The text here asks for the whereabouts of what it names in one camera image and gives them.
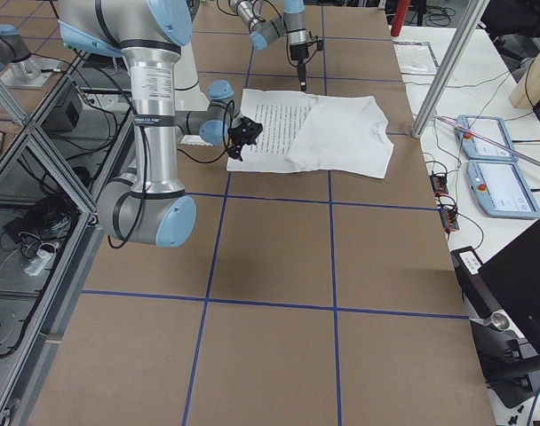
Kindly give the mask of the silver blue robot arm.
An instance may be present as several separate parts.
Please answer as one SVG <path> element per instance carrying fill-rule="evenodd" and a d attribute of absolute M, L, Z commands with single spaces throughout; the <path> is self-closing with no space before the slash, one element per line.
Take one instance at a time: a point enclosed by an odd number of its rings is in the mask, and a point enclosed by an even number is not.
<path fill-rule="evenodd" d="M 102 190 L 97 213 L 113 249 L 127 242 L 175 248 L 187 241 L 196 220 L 195 201 L 178 177 L 177 145 L 198 135 L 240 159 L 255 144 L 262 124 L 244 116 L 232 86 L 209 88 L 204 111 L 176 116 L 175 67 L 191 41 L 192 17 L 185 1 L 62 1 L 63 42 L 76 49 L 122 58 L 131 81 L 135 159 Z"/>
<path fill-rule="evenodd" d="M 257 11 L 258 3 L 271 6 L 276 16 L 266 19 Z M 283 10 L 278 11 L 271 1 L 227 1 L 223 9 L 219 1 L 218 9 L 228 16 L 238 17 L 248 30 L 254 51 L 263 51 L 282 37 L 286 39 L 286 57 L 289 64 L 296 69 L 299 88 L 306 92 L 306 64 L 313 58 L 310 47 L 322 50 L 322 40 L 314 37 L 306 27 L 306 8 L 303 1 L 285 1 Z"/>

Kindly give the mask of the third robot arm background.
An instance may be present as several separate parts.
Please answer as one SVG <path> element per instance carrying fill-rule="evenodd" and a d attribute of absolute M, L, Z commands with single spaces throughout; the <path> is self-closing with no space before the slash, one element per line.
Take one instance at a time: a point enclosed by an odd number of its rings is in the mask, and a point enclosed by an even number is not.
<path fill-rule="evenodd" d="M 12 89 L 40 89 L 48 75 L 43 73 L 43 61 L 37 60 L 18 29 L 0 24 L 0 80 Z"/>

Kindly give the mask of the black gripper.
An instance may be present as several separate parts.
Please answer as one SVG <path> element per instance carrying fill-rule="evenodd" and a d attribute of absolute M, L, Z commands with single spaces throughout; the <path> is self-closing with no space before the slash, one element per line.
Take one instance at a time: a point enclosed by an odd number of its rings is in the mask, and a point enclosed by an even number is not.
<path fill-rule="evenodd" d="M 232 160 L 242 161 L 242 147 L 256 145 L 257 137 L 263 131 L 263 124 L 242 116 L 238 124 L 228 131 L 230 138 L 227 155 Z"/>
<path fill-rule="evenodd" d="M 306 61 L 309 59 L 309 42 L 288 43 L 289 62 L 296 67 L 301 91 L 306 91 Z"/>

